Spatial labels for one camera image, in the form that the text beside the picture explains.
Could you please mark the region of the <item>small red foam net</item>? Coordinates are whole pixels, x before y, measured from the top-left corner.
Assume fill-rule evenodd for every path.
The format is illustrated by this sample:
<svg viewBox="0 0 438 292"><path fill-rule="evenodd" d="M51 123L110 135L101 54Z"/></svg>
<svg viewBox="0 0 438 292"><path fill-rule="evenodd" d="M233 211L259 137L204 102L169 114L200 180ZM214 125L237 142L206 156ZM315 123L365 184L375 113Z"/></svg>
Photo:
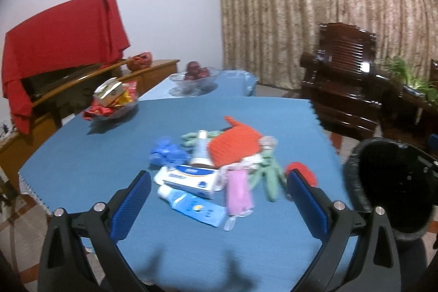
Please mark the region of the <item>small red foam net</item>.
<svg viewBox="0 0 438 292"><path fill-rule="evenodd" d="M285 176L288 176L291 170L298 170L301 175L306 179L307 183L312 187L318 186L318 180L316 175L305 165L298 161L294 161L285 168Z"/></svg>

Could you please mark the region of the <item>green rubber glove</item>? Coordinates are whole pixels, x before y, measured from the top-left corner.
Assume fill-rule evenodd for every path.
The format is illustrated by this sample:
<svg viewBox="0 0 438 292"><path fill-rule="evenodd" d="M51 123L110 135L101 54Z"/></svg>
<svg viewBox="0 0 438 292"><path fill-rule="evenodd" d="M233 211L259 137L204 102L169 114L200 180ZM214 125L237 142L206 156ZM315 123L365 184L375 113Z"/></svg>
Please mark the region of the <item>green rubber glove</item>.
<svg viewBox="0 0 438 292"><path fill-rule="evenodd" d="M198 131L191 132L181 136L183 141L182 146L185 148L193 148L196 146L199 139L210 140L219 136L223 131Z"/></svg>
<svg viewBox="0 0 438 292"><path fill-rule="evenodd" d="M273 149L261 151L261 162L248 175L249 188L253 190L262 179L267 199L275 202L279 197L280 187L286 185L286 177L284 169L276 161Z"/></svg>

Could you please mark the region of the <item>pink face mask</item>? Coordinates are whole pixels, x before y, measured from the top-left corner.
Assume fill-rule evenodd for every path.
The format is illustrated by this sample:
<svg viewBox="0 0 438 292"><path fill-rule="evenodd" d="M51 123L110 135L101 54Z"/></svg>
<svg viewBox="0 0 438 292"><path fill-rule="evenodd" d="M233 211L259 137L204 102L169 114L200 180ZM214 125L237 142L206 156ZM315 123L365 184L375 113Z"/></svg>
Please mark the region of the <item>pink face mask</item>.
<svg viewBox="0 0 438 292"><path fill-rule="evenodd" d="M230 216L243 216L254 208L248 170L231 166L226 171L226 208Z"/></svg>

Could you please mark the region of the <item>blue plastic bag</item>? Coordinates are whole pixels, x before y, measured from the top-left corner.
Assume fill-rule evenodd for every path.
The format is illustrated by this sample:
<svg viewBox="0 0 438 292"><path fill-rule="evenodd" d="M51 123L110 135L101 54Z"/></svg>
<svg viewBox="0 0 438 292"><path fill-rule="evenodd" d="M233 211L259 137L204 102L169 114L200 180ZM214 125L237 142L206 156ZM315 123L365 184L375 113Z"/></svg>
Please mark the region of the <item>blue plastic bag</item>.
<svg viewBox="0 0 438 292"><path fill-rule="evenodd" d="M159 138L151 149L148 160L151 166L175 169L189 161L189 154L174 144L169 137Z"/></svg>

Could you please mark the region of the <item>white blue medicine box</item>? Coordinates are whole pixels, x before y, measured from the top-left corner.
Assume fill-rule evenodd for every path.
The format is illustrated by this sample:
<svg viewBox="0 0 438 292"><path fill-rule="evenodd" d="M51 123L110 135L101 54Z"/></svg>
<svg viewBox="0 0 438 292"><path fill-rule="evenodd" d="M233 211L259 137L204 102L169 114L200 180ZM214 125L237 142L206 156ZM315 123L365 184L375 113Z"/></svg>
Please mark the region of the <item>white blue medicine box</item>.
<svg viewBox="0 0 438 292"><path fill-rule="evenodd" d="M212 199L218 183L218 170L178 165L175 169L161 167L154 176L158 185L168 185L204 199Z"/></svg>

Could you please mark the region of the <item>blue white tube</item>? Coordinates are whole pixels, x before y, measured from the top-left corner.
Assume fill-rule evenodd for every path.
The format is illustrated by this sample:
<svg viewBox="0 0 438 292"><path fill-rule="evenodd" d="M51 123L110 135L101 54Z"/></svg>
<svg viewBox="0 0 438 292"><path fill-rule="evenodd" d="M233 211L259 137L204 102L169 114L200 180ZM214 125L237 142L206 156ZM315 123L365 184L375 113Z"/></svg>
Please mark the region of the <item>blue white tube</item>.
<svg viewBox="0 0 438 292"><path fill-rule="evenodd" d="M157 194L176 212L212 227L220 227L227 216L225 207L165 184L158 188Z"/></svg>

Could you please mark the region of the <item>orange foam fruit net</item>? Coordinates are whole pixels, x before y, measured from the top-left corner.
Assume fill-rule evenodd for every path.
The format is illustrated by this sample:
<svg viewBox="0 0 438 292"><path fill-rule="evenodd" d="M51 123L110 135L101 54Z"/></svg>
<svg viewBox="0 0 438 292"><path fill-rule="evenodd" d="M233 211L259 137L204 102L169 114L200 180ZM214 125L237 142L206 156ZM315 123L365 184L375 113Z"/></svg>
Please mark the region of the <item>orange foam fruit net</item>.
<svg viewBox="0 0 438 292"><path fill-rule="evenodd" d="M242 158L260 152L259 140L263 137L254 128L241 123L229 115L225 121L230 128L208 143L209 155L216 168L241 161Z"/></svg>

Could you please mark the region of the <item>white plastic bag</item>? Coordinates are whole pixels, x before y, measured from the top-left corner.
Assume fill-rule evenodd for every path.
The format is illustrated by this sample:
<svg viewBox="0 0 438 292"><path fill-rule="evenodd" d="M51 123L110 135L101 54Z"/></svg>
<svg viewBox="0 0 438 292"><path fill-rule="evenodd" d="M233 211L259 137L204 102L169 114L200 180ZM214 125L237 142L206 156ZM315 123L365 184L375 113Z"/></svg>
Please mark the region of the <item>white plastic bag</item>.
<svg viewBox="0 0 438 292"><path fill-rule="evenodd" d="M251 156L247 156L241 159L240 163L250 169L256 170L262 163L264 163L265 158L267 158L267 152L273 153L278 141L273 136L263 136L258 140L261 150Z"/></svg>

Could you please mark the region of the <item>black lined trash bin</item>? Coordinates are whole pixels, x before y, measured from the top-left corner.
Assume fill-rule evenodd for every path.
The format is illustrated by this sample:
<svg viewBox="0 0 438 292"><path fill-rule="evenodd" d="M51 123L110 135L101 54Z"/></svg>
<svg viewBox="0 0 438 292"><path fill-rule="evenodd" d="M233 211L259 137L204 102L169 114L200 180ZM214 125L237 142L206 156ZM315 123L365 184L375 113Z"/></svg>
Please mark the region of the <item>black lined trash bin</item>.
<svg viewBox="0 0 438 292"><path fill-rule="evenodd" d="M353 207L383 207L397 241L426 233L437 206L437 158L399 141L369 138L352 150L343 177Z"/></svg>

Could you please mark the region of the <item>blue table cloth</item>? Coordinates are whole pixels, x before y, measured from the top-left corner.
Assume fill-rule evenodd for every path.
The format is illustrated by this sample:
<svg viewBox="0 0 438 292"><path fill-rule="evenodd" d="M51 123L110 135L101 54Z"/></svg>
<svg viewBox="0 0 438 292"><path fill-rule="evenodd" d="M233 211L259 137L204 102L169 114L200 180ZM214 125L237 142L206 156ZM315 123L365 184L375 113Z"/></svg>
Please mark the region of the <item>blue table cloth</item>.
<svg viewBox="0 0 438 292"><path fill-rule="evenodd" d="M348 204L341 162L303 99L140 101L118 122L71 120L20 176L53 213L115 208L110 238L138 279L179 291L290 291L321 243L287 191L305 165Z"/></svg>

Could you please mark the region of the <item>glass snack bowl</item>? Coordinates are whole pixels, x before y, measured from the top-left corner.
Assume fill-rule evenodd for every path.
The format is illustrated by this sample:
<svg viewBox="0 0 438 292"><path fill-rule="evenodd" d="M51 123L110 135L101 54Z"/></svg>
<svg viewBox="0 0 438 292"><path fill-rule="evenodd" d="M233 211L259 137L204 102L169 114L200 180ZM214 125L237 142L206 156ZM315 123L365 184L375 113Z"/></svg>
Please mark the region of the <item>glass snack bowl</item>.
<svg viewBox="0 0 438 292"><path fill-rule="evenodd" d="M104 107L98 105L95 100L91 106L82 112L82 118L90 122L104 122L107 120L116 120L124 117L132 110L137 108L137 99L124 105L112 105Z"/></svg>

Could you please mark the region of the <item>red snack packets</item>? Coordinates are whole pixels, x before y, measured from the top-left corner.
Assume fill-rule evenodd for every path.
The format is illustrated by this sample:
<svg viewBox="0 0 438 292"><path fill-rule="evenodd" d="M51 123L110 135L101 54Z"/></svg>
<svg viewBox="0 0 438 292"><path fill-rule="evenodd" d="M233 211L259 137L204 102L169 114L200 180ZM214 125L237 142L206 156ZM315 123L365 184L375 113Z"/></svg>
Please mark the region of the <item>red snack packets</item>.
<svg viewBox="0 0 438 292"><path fill-rule="evenodd" d="M121 82L113 77L94 90L91 106L82 112L82 118L88 121L118 119L136 106L137 82Z"/></svg>

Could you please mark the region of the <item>white gold small box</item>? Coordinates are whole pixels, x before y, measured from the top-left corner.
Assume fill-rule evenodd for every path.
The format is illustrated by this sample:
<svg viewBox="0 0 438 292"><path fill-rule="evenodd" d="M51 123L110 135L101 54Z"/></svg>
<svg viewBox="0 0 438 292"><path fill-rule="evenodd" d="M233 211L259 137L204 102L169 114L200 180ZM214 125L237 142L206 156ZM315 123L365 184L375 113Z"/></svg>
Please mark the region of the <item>white gold small box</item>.
<svg viewBox="0 0 438 292"><path fill-rule="evenodd" d="M94 100L104 107L110 105L124 93L122 82L116 78L110 78L94 90Z"/></svg>

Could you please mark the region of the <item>dark wooden side table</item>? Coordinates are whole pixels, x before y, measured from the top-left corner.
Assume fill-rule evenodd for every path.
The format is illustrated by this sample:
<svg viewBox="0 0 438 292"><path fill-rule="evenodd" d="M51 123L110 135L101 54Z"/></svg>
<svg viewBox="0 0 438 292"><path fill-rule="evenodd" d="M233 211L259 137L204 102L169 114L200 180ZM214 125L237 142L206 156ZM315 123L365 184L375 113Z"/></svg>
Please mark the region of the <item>dark wooden side table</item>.
<svg viewBox="0 0 438 292"><path fill-rule="evenodd" d="M431 155L429 138L437 134L437 107L405 91L386 89L381 95L379 123L384 138L404 142Z"/></svg>

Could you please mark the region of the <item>wooden sideboard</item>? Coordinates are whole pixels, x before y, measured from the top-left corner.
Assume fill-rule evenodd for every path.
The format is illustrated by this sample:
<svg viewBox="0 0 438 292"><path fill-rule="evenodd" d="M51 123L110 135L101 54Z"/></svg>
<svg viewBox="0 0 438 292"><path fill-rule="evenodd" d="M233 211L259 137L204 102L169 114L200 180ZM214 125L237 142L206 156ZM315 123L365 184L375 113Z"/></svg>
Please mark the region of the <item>wooden sideboard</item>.
<svg viewBox="0 0 438 292"><path fill-rule="evenodd" d="M153 60L146 69L129 71L127 61L105 68L99 65L72 67L32 76L22 80L31 100L30 131L13 135L1 145L1 169L13 189L19 189L18 173L24 163L62 127L62 120L78 114L92 102L98 85L116 77L122 82L135 81L143 95L169 75L177 72L177 59Z"/></svg>

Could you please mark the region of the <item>glass fruit bowl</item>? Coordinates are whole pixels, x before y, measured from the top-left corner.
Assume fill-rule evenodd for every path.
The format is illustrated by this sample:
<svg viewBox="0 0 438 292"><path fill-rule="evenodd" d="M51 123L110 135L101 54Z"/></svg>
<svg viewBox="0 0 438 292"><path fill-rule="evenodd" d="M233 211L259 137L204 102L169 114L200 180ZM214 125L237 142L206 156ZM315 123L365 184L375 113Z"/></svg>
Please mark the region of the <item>glass fruit bowl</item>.
<svg viewBox="0 0 438 292"><path fill-rule="evenodd" d="M207 67L208 76L199 79L186 79L186 72L174 73L169 76L174 87L169 90L169 94L174 97L202 96L212 92L218 87L216 83L220 70Z"/></svg>

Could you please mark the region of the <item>green potted plant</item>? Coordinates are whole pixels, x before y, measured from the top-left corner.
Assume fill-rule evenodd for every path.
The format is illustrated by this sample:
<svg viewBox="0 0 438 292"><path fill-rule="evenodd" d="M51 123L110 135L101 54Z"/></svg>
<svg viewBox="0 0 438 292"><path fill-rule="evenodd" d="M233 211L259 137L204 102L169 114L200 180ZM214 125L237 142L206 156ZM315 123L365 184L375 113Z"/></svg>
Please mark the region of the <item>green potted plant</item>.
<svg viewBox="0 0 438 292"><path fill-rule="evenodd" d="M414 74L411 67L402 57L388 57L381 61L381 68L390 75L390 78L402 85L413 96L423 98L429 102L437 100L437 88L433 83Z"/></svg>

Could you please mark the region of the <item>dark red apple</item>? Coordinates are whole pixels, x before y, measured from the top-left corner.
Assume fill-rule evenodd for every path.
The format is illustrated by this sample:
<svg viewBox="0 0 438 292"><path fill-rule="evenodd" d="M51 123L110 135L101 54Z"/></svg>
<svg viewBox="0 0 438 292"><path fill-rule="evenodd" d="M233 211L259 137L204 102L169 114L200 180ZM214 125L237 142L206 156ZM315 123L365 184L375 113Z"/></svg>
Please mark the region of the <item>dark red apple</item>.
<svg viewBox="0 0 438 292"><path fill-rule="evenodd" d="M210 77L210 71L207 67L201 67L198 62L189 62L186 66L185 80L194 81Z"/></svg>

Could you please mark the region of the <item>red cloth cover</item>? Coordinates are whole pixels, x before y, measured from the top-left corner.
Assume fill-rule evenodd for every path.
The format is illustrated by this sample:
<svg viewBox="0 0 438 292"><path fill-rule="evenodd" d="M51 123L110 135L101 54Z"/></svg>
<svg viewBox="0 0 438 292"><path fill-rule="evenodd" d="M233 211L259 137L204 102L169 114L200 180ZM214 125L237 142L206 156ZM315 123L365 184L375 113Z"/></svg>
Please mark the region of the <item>red cloth cover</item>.
<svg viewBox="0 0 438 292"><path fill-rule="evenodd" d="M67 1L9 30L1 80L17 130L30 132L33 110L22 79L71 67L113 64L129 45L116 0Z"/></svg>

